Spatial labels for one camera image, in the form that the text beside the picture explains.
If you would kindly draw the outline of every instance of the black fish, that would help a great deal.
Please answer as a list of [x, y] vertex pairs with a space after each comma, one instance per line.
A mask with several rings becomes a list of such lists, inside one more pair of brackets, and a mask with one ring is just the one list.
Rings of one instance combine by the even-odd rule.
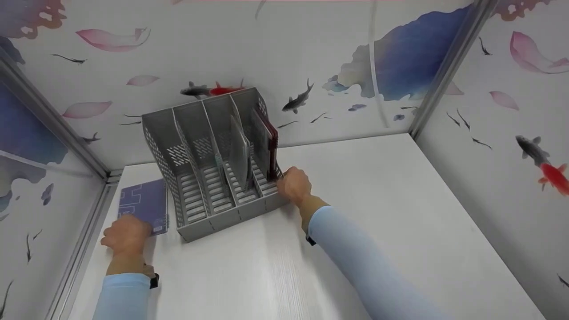
[[481, 141], [480, 141], [480, 140], [478, 140], [478, 139], [474, 139], [474, 138], [472, 138], [472, 141], [476, 142], [476, 143], [477, 143], [477, 144], [479, 144], [479, 145], [487, 146], [487, 147], [489, 147], [489, 148], [490, 148], [490, 150], [493, 150], [491, 146], [489, 146], [489, 145], [487, 145], [487, 144], [485, 144], [485, 143], [481, 142]]
[[482, 38], [478, 37], [478, 39], [480, 39], [480, 47], [482, 47], [482, 52], [484, 52], [484, 55], [491, 56], [492, 54], [488, 52], [488, 50], [486, 50], [486, 48], [484, 47], [484, 43], [482, 43]]
[[563, 283], [563, 286], [568, 286], [568, 287], [569, 287], [569, 284], [567, 283], [567, 281], [565, 281], [563, 278], [561, 278], [561, 276], [559, 276], [559, 273], [557, 274], [557, 277], [559, 278], [559, 281], [560, 281], [561, 283]]
[[458, 122], [455, 118], [451, 117], [451, 115], [448, 114], [448, 112], [447, 112], [447, 116], [448, 116], [449, 118], [451, 118], [451, 119], [456, 123], [457, 126], [460, 126], [460, 122]]
[[325, 114], [326, 114], [326, 112], [324, 112], [323, 114], [319, 115], [316, 119], [310, 121], [310, 123], [313, 124], [314, 122], [316, 122], [316, 120], [320, 119], [320, 117], [323, 116], [323, 115], [325, 115]]
[[87, 59], [85, 59], [85, 60], [71, 59], [71, 58], [64, 57], [64, 56], [58, 55], [58, 54], [51, 54], [51, 55], [56, 56], [56, 57], [61, 57], [67, 61], [75, 62], [76, 64], [83, 64], [83, 62], [87, 61]]
[[4, 312], [6, 312], [6, 300], [8, 299], [8, 292], [10, 291], [10, 287], [14, 283], [14, 280], [10, 281], [8, 284], [8, 288], [6, 289], [6, 294], [4, 295], [4, 302], [2, 303], [2, 307], [0, 307], [0, 319], [4, 319]]
[[308, 100], [308, 94], [310, 93], [310, 90], [312, 90], [312, 87], [314, 87], [314, 83], [312, 85], [308, 85], [308, 81], [309, 79], [306, 79], [306, 86], [308, 87], [306, 91], [299, 94], [298, 97], [296, 97], [296, 99], [288, 97], [288, 103], [283, 107], [284, 112], [292, 111], [294, 112], [294, 114], [298, 114], [298, 108], [303, 105], [306, 105], [306, 100]]
[[261, 12], [261, 8], [263, 8], [265, 2], [267, 2], [267, 0], [261, 0], [261, 3], [259, 3], [259, 6], [257, 7], [257, 12], [255, 12], [255, 20], [257, 20], [257, 18], [259, 17], [259, 12]]
[[[123, 116], [127, 117], [127, 118], [142, 118], [142, 116], [129, 116], [128, 114], [123, 114]], [[129, 124], [120, 124], [122, 126], [129, 126], [129, 125], [138, 125], [141, 124], [142, 121], [136, 121], [136, 122], [131, 122]]]
[[28, 263], [30, 263], [30, 260], [32, 260], [32, 253], [30, 252], [30, 234], [29, 233], [26, 236], [26, 245], [28, 246], [28, 251], [26, 252], [26, 254], [28, 255]]
[[142, 121], [136, 121], [136, 122], [131, 122], [131, 123], [129, 123], [129, 124], [120, 124], [120, 125], [122, 125], [122, 126], [129, 126], [129, 125], [139, 125], [139, 124], [141, 124], [141, 123], [142, 123]]
[[463, 120], [464, 125], [468, 128], [468, 131], [470, 131], [470, 124], [468, 122], [466, 122], [466, 120], [463, 118], [463, 116], [460, 115], [459, 108], [456, 108], [456, 113], [459, 114], [459, 117]]
[[522, 159], [526, 159], [529, 155], [533, 160], [536, 167], [541, 167], [544, 163], [549, 163], [547, 157], [550, 157], [549, 153], [543, 151], [538, 145], [541, 142], [541, 137], [535, 137], [533, 140], [529, 140], [524, 136], [516, 136], [516, 141], [520, 148], [522, 148]]
[[41, 229], [38, 233], [36, 233], [36, 235], [32, 238], [32, 240], [35, 240], [42, 231], [43, 231], [43, 229]]
[[196, 86], [193, 82], [188, 83], [188, 88], [180, 90], [180, 93], [185, 96], [195, 97], [200, 99], [200, 96], [211, 97], [211, 89], [207, 85]]
[[95, 132], [95, 134], [93, 135], [93, 138], [84, 138], [84, 137], [81, 137], [81, 138], [83, 138], [83, 141], [85, 141], [85, 143], [90, 145], [92, 142], [99, 141], [101, 139], [101, 138], [97, 138], [97, 133], [98, 132]]
[[291, 125], [291, 124], [293, 124], [293, 123], [295, 123], [295, 122], [298, 122], [298, 121], [292, 121], [292, 122], [289, 122], [288, 124], [280, 125], [280, 126], [278, 126], [277, 128], [278, 128], [278, 129], [284, 128], [284, 127], [286, 127], [287, 125]]

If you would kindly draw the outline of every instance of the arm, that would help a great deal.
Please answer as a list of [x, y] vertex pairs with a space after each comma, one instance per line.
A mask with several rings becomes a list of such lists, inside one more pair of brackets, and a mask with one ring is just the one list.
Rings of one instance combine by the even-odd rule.
[[142, 251], [150, 226], [133, 215], [121, 216], [107, 228], [101, 244], [113, 250], [93, 320], [146, 320], [150, 278]]
[[303, 230], [354, 286], [372, 319], [446, 319], [398, 274], [373, 239], [310, 194], [311, 185], [302, 170], [289, 169], [278, 187], [281, 194], [299, 207]]

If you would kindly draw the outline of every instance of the left hand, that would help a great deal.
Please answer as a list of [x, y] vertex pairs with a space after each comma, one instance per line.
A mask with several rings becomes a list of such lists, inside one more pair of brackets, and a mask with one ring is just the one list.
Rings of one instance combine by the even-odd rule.
[[123, 215], [103, 231], [101, 244], [113, 250], [113, 255], [142, 255], [152, 226], [134, 215]]

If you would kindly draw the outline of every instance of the red koi fish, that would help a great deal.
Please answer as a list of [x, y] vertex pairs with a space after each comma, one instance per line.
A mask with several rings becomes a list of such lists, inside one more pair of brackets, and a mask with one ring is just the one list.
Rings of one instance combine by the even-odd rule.
[[569, 180], [565, 178], [563, 172], [567, 168], [567, 164], [561, 165], [561, 167], [556, 168], [549, 163], [543, 163], [540, 166], [541, 171], [543, 171], [543, 178], [538, 180], [539, 183], [545, 186], [547, 182], [559, 191], [563, 196], [569, 195]]
[[239, 86], [239, 88], [233, 88], [233, 87], [222, 87], [219, 82], [215, 81], [215, 85], [216, 87], [211, 89], [209, 91], [209, 93], [212, 96], [221, 96], [224, 95], [226, 93], [232, 93], [235, 91], [239, 91], [239, 90], [243, 90], [245, 89], [245, 87], [243, 87], [243, 79], [241, 79], [241, 85]]

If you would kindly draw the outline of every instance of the pink petal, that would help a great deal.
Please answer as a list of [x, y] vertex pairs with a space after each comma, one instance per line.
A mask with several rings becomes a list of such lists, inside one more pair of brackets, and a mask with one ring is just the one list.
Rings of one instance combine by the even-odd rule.
[[145, 85], [149, 85], [158, 79], [160, 78], [155, 76], [140, 75], [130, 79], [126, 84], [135, 85], [137, 87], [144, 87]]
[[514, 100], [514, 98], [510, 97], [504, 92], [501, 91], [491, 91], [490, 94], [492, 95], [492, 99], [498, 105], [501, 105], [508, 109], [519, 110], [518, 104]]
[[541, 54], [535, 41], [521, 32], [514, 31], [512, 33], [510, 53], [514, 61], [528, 71], [538, 73], [569, 72], [569, 61], [567, 61], [567, 58], [556, 62], [549, 60]]
[[112, 103], [112, 101], [76, 103], [67, 108], [63, 116], [71, 119], [91, 118], [105, 112]]
[[148, 30], [146, 37], [141, 40], [141, 35], [145, 31], [146, 28], [136, 28], [134, 35], [115, 35], [99, 29], [87, 29], [77, 31], [76, 34], [95, 48], [110, 52], [127, 52], [138, 48], [148, 40], [150, 30]]
[[456, 83], [454, 81], [448, 85], [447, 90], [444, 94], [450, 96], [464, 96], [464, 92], [462, 92], [459, 87], [456, 86]]
[[567, 58], [563, 58], [563, 59], [559, 59], [556, 62], [553, 62], [552, 65], [550, 65], [550, 68], [556, 68], [556, 67], [561, 67], [563, 65], [568, 65], [569, 64], [569, 59]]

